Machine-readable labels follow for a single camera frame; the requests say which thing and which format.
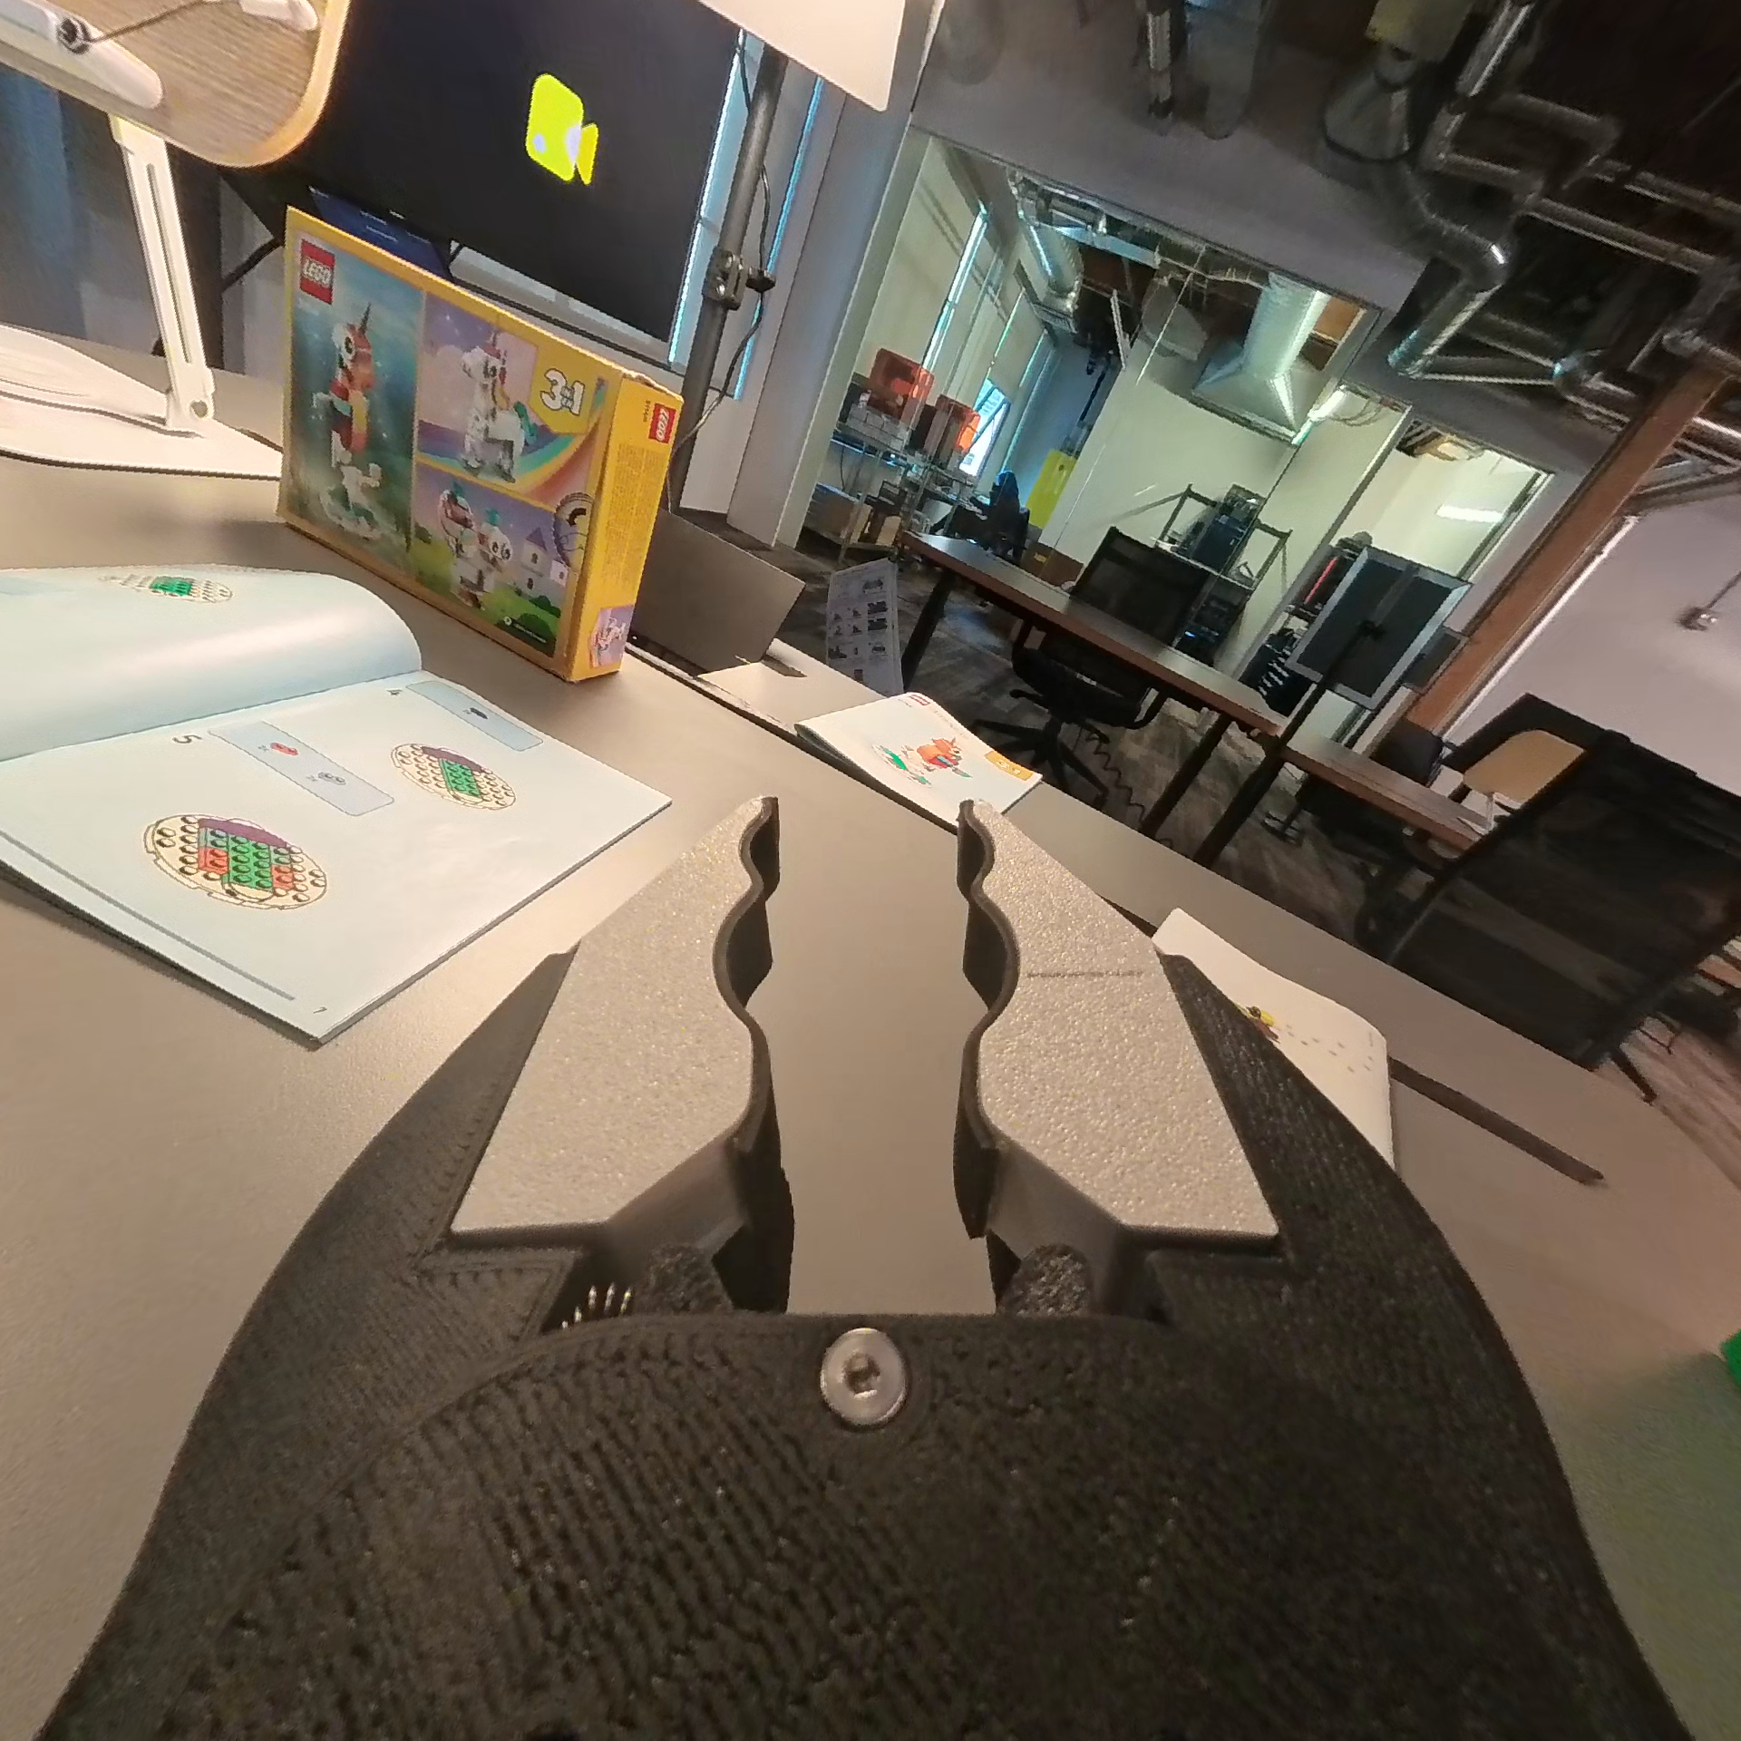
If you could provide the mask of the black office chair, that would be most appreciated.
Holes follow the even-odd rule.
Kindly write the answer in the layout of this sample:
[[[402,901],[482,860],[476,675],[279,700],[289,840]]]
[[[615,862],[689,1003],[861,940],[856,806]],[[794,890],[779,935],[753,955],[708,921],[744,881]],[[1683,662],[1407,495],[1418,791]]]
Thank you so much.
[[[1174,647],[1211,587],[1213,572],[1206,566],[1178,549],[1146,546],[1111,529],[1081,572],[1072,604],[1085,604],[1146,640]],[[1140,731],[1157,717],[1169,695],[1097,645],[1056,628],[1034,643],[1021,639],[1011,649],[1011,670],[1016,686],[1010,700],[1037,705],[1050,715],[1044,729],[1014,731],[1016,740],[1037,750],[1062,789],[1070,784],[1070,772],[1086,779],[1100,809],[1111,791],[1062,744],[1062,734],[1067,729],[1086,736],[1103,736],[1106,729]]]

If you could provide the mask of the long dark table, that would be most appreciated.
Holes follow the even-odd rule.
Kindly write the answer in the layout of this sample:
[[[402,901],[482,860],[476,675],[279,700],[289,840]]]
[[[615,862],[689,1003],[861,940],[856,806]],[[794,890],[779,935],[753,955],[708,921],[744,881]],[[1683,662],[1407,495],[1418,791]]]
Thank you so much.
[[[1288,715],[1265,708],[1251,686],[1122,625],[1092,604],[1075,601],[1060,587],[982,552],[968,539],[899,534],[896,549],[905,560],[916,560],[938,574],[905,647],[901,675],[908,690],[919,686],[921,664],[951,592],[965,586],[1007,610],[1025,628],[1058,633],[1081,647],[1092,647],[1116,668],[1142,680],[1145,690],[1162,704],[1181,701],[1208,710],[1213,725],[1136,826],[1146,837],[1158,835],[1164,821],[1180,806],[1230,729],[1240,725],[1249,734],[1271,738],[1285,738],[1296,729]]]

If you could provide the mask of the black monitor screen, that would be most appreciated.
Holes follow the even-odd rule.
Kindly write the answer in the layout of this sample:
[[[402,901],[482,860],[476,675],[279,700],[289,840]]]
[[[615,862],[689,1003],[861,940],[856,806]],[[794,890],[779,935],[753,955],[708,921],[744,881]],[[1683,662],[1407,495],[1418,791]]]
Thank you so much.
[[[482,256],[665,362],[740,41],[692,2],[351,5],[309,138],[227,179],[276,244],[298,210],[440,277]]]

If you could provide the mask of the round wooden board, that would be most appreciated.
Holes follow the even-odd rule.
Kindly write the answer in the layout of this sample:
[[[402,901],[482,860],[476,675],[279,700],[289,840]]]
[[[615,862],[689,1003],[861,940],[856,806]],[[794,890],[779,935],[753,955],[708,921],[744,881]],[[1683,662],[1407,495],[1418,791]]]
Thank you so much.
[[[287,159],[334,87],[347,2],[5,2],[3,60],[228,168]]]

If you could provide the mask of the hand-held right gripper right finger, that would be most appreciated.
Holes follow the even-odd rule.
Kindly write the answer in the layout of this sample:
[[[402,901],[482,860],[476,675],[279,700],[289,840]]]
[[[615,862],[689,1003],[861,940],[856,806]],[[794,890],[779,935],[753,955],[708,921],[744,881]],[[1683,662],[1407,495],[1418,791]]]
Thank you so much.
[[[1278,1243],[1242,1138],[1145,932],[1007,816],[958,821],[965,1049],[956,1202],[1007,1252],[1263,1250]]]

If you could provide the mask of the orange 3d printer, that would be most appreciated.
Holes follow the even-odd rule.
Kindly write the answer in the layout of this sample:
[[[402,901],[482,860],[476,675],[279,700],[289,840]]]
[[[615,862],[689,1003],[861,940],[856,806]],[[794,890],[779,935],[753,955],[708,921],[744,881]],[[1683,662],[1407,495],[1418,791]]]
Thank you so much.
[[[873,359],[866,405],[893,420],[908,435],[908,447],[919,450],[967,453],[981,423],[973,405],[936,389],[922,364],[887,349],[880,349]]]

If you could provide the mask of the white instruction booklet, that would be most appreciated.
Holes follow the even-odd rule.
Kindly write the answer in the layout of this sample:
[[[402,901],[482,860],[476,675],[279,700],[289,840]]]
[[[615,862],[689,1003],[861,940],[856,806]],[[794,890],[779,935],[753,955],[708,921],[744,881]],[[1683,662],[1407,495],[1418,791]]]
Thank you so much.
[[[1263,966],[1175,909],[1158,924],[1162,955],[1194,964],[1391,1166],[1397,1166],[1390,1052],[1379,1029],[1338,1002]]]

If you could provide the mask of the wooden beam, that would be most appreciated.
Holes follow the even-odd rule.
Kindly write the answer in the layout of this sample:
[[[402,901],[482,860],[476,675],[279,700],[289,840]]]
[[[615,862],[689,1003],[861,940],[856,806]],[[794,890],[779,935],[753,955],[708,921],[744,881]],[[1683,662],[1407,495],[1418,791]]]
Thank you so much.
[[[1407,710],[1406,723],[1448,738],[1574,592],[1658,462],[1706,415],[1708,405],[1737,384],[1737,375],[1737,353],[1718,349],[1710,362],[1688,362],[1676,379],[1638,408],[1552,522],[1495,587],[1468,640]]]

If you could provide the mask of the monitor on floor stand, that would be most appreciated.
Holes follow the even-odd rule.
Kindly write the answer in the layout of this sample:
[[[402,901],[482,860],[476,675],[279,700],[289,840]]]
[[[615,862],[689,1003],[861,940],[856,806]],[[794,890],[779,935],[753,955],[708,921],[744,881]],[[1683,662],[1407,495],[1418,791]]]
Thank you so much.
[[[1371,541],[1352,541],[1336,586],[1298,634],[1284,670],[1362,712],[1379,712],[1448,626],[1470,581]]]

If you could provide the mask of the black light stand pole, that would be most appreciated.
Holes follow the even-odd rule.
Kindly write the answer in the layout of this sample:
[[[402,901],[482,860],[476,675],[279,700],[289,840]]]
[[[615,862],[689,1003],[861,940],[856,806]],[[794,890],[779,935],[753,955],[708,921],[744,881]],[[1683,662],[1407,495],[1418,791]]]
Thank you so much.
[[[689,347],[683,379],[683,415],[672,444],[665,483],[665,510],[676,514],[695,457],[698,432],[708,420],[713,370],[720,362],[726,323],[743,307],[744,293],[757,273],[747,260],[747,239],[759,181],[764,176],[778,101],[791,60],[784,52],[759,41],[755,50],[755,83],[748,87],[747,120],[732,164],[726,210],[716,234],[710,266],[704,275],[704,303]]]

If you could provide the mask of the white light panel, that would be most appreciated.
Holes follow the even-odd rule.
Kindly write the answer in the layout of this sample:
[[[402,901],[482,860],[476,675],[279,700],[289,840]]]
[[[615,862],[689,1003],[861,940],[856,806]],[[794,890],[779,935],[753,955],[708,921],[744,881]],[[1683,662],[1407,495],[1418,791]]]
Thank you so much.
[[[871,110],[887,110],[901,33],[922,24],[927,52],[941,2],[708,2],[767,48],[786,55]]]

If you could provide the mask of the brown side table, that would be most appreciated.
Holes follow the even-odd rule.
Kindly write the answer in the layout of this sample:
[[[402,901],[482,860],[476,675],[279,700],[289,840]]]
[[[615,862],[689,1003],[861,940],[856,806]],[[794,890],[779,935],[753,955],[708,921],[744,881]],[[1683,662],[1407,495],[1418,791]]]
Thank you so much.
[[[1285,750],[1299,774],[1284,812],[1263,817],[1265,827],[1296,843],[1313,821],[1342,852],[1373,866],[1373,878],[1437,874],[1485,840],[1492,821],[1328,736],[1306,733]]]

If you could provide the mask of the grey laptop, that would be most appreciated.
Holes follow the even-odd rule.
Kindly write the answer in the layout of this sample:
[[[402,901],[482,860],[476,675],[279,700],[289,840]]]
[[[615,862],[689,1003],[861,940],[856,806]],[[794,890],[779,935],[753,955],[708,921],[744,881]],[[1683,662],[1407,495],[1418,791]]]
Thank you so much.
[[[630,623],[632,647],[710,675],[764,662],[803,581],[662,510]]]

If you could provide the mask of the open blue instruction booklet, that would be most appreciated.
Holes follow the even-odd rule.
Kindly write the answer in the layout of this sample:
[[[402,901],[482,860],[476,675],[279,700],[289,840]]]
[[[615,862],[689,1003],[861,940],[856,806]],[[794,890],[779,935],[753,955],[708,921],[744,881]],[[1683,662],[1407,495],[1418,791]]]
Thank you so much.
[[[325,572],[3,572],[3,860],[324,1040],[667,809]]]

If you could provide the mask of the black mesh chair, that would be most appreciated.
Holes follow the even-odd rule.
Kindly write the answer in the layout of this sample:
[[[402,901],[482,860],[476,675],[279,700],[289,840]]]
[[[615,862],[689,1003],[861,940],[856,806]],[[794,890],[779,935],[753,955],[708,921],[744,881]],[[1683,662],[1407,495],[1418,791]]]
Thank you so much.
[[[1653,1102],[1622,1052],[1737,938],[1740,797],[1534,695],[1452,763],[1529,731],[1574,763],[1459,856],[1373,883],[1356,943],[1583,1069],[1620,1061]]]

